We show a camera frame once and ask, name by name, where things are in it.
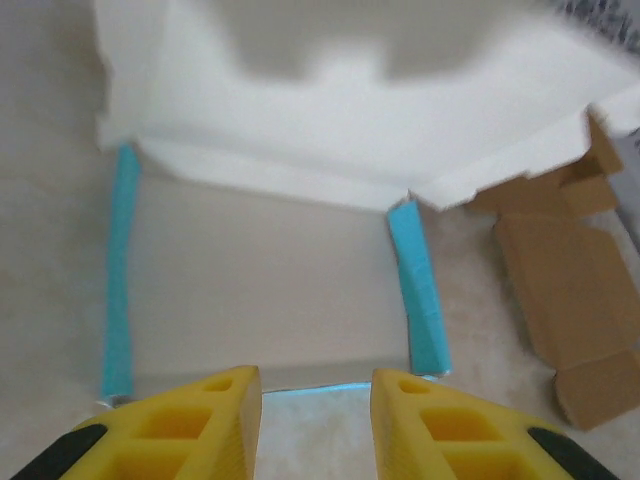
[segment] brown cardboard box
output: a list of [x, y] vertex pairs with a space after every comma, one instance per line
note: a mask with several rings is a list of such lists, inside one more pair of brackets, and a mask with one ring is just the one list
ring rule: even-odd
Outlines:
[[582, 429], [640, 406], [640, 296], [611, 235], [579, 220], [616, 206], [606, 175], [621, 168], [595, 115], [588, 120], [583, 158], [470, 204], [499, 214], [496, 238], [534, 350], [557, 370], [559, 403]]

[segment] blue foam strip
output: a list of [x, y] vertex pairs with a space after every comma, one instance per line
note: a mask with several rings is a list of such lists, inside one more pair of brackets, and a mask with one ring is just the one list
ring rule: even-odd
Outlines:
[[449, 373], [451, 353], [418, 202], [392, 210], [388, 221], [409, 319], [411, 371], [417, 375]]
[[102, 398], [133, 395], [133, 353], [129, 332], [127, 249], [136, 206], [140, 165], [133, 148], [118, 151], [107, 247], [107, 325]]

